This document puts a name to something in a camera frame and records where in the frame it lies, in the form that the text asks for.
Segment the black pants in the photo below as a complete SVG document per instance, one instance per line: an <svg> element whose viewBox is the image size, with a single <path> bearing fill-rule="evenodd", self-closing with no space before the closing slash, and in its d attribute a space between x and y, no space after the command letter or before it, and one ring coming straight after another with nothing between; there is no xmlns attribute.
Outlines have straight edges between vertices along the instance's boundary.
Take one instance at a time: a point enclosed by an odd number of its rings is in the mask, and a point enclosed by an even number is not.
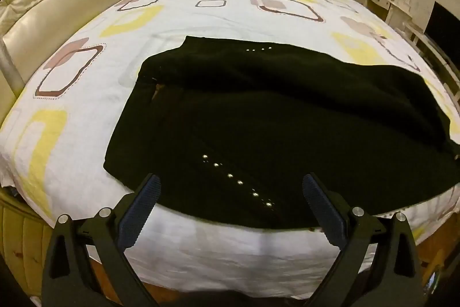
<svg viewBox="0 0 460 307"><path fill-rule="evenodd" d="M315 174L371 214L410 207L459 182L450 120L423 78L288 44L188 37L147 58L104 169L159 204L248 228L312 228L302 194Z"/></svg>

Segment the patterned white bed sheet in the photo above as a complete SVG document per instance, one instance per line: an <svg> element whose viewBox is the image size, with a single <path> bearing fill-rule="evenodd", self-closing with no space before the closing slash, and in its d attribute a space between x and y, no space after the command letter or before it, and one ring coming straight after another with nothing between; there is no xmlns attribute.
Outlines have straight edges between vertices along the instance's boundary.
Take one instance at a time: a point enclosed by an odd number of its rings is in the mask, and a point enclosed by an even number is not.
<svg viewBox="0 0 460 307"><path fill-rule="evenodd" d="M112 132L151 55L188 36L291 44L347 63L420 74L459 139L459 113L424 60L353 0L121 0L78 22L33 71L1 126L1 183L53 224L112 207L126 187L103 168ZM212 224L154 208L126 256L142 281L175 289L308 297L338 250L320 231Z"/></svg>

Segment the white tv console shelf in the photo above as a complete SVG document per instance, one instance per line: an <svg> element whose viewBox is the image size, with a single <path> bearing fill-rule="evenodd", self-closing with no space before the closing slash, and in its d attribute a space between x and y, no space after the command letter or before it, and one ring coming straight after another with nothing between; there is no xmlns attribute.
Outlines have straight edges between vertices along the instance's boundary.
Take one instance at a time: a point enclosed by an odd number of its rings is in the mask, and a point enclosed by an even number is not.
<svg viewBox="0 0 460 307"><path fill-rule="evenodd" d="M459 70L450 58L410 22L404 23L403 37L432 68L454 104L459 104Z"/></svg>

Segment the white vanity dresser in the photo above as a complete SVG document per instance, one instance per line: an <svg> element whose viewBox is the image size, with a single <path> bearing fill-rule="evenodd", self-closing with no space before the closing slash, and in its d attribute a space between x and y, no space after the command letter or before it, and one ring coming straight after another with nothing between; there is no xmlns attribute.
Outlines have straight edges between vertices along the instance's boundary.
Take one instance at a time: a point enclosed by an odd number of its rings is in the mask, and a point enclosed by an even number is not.
<svg viewBox="0 0 460 307"><path fill-rule="evenodd" d="M354 0L393 29L404 30L412 21L410 6L402 0Z"/></svg>

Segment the black wall television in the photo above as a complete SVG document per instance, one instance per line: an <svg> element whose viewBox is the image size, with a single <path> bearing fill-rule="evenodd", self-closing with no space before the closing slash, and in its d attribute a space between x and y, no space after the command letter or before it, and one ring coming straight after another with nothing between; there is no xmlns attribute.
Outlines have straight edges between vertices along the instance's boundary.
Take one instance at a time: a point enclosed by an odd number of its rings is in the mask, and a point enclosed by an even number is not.
<svg viewBox="0 0 460 307"><path fill-rule="evenodd" d="M435 1L424 33L447 55L459 50L459 19Z"/></svg>

